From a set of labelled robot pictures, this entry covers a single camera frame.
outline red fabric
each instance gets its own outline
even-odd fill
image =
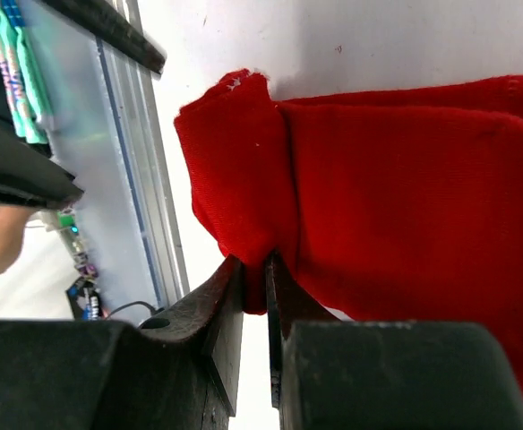
[[[176,119],[193,208],[248,268],[278,248],[357,320],[485,325],[523,388],[523,77],[274,102],[224,77]]]

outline white backdrop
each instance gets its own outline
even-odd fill
[[[192,215],[172,120],[224,73],[260,69],[277,99],[523,73],[523,0],[139,0],[139,6],[144,29],[168,53],[155,91],[194,288],[221,255]],[[235,430],[277,428],[264,379],[264,330],[263,320],[246,320],[242,368],[249,373],[242,372]]]

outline black wire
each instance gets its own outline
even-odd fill
[[[110,318],[112,315],[114,315],[114,314],[116,314],[116,313],[118,313],[120,311],[123,311],[127,307],[131,307],[131,306],[134,306],[134,305],[140,305],[140,306],[144,306],[145,308],[147,308],[150,311],[150,316],[153,316],[153,315],[157,314],[158,311],[159,311],[154,306],[152,306],[152,305],[150,305],[150,304],[148,304],[146,302],[137,301],[137,302],[127,303],[126,305],[119,306],[117,309],[115,309],[110,314],[108,314],[107,317],[105,318],[105,320]]]

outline colorful item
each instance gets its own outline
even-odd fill
[[[66,297],[74,319],[93,321],[104,317],[100,294],[88,279],[78,278],[67,290]]]
[[[60,228],[72,228],[74,227],[74,217],[71,214],[65,214],[58,212],[57,214],[58,224]]]
[[[6,14],[0,5],[0,41],[4,50],[10,78],[10,90],[14,98],[14,105],[19,114],[19,121],[27,143],[47,143],[45,133],[34,122],[29,100],[22,81],[21,68],[17,56],[17,32],[11,26]]]
[[[39,123],[45,129],[53,128],[52,110],[48,102],[47,89],[39,72],[30,44],[27,40],[25,23],[21,16],[19,6],[15,0],[2,0],[1,5],[17,33],[17,58],[21,66],[22,80],[24,82],[30,107]]]
[[[249,312],[278,249],[353,319],[481,323],[523,390],[523,76],[274,101],[240,71],[175,124],[194,213],[245,263]]]
[[[7,98],[7,105],[11,111],[11,116],[13,117],[13,126],[14,131],[17,137],[25,137],[24,127],[22,125],[21,117],[17,111],[15,104],[13,86],[11,85],[11,75],[9,74],[9,64],[7,64],[7,59],[4,53],[3,42],[0,38],[0,70],[3,75],[4,89]]]

